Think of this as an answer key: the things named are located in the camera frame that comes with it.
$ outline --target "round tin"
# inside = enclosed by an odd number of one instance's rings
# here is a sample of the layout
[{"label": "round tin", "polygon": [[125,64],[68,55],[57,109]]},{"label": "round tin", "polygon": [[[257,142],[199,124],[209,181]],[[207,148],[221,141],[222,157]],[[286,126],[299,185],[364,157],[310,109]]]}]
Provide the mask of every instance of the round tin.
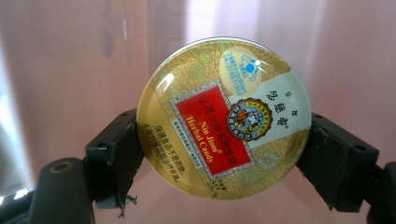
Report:
[{"label": "round tin", "polygon": [[311,111],[301,80],[272,51],[210,38],[157,68],[137,125],[148,161],[169,184],[229,200],[259,193],[293,168]]}]

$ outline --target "red label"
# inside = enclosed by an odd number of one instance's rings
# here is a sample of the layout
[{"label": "red label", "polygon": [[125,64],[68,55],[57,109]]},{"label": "red label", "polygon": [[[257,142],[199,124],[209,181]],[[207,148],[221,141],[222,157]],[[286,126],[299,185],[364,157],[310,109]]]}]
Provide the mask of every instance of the red label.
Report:
[{"label": "red label", "polygon": [[177,109],[212,175],[250,162],[243,142],[227,130],[228,107],[219,87],[177,103]]}]

